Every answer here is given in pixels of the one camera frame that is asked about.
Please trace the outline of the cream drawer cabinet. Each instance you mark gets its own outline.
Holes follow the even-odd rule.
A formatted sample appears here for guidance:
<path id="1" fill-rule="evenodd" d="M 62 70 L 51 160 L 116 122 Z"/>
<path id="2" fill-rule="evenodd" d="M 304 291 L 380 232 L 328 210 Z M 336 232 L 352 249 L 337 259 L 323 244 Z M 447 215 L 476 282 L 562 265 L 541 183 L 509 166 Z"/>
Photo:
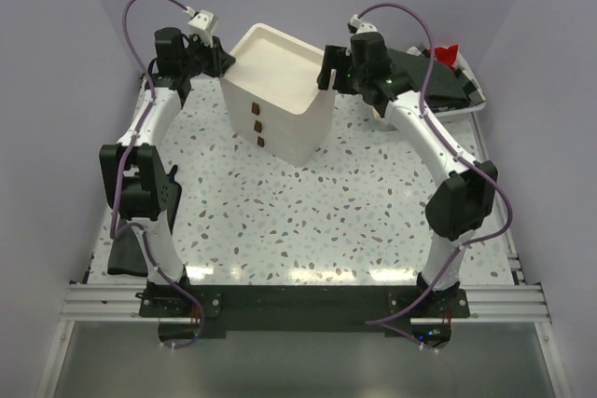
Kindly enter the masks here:
<path id="1" fill-rule="evenodd" d="M 336 94 L 320 90 L 324 51 L 264 23 L 231 51 L 220 78 L 232 129 L 249 143 L 296 167 L 328 136 Z"/>

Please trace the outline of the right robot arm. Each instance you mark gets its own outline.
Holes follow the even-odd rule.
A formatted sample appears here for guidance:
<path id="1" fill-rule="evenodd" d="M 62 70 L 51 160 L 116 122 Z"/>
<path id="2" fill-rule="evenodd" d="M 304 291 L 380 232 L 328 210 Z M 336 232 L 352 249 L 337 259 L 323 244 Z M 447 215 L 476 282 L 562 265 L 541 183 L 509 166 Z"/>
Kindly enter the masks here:
<path id="1" fill-rule="evenodd" d="M 359 95 L 402 133 L 437 187 L 424 208 L 433 231 L 419 276 L 417 309 L 435 317 L 449 305 L 470 240 L 493 210 L 498 171 L 462 148 L 429 108 L 420 105 L 428 58 L 390 49 L 378 32 L 354 34 L 348 47 L 328 45 L 317 77 L 320 90 Z"/>

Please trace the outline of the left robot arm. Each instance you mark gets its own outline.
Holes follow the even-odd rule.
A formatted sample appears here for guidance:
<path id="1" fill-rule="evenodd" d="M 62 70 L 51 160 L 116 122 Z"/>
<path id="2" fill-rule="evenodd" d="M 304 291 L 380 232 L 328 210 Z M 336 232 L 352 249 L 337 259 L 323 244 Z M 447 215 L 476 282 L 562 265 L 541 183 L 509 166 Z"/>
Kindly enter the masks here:
<path id="1" fill-rule="evenodd" d="M 99 159 L 112 210 L 111 238 L 134 236 L 148 281 L 164 285 L 179 283 L 186 269 L 172 236 L 182 189 L 169 178 L 159 147 L 187 101 L 192 78 L 219 78 L 235 59 L 217 36 L 200 30 L 162 28 L 154 33 L 154 45 L 140 109 L 116 143 L 101 147 Z"/>

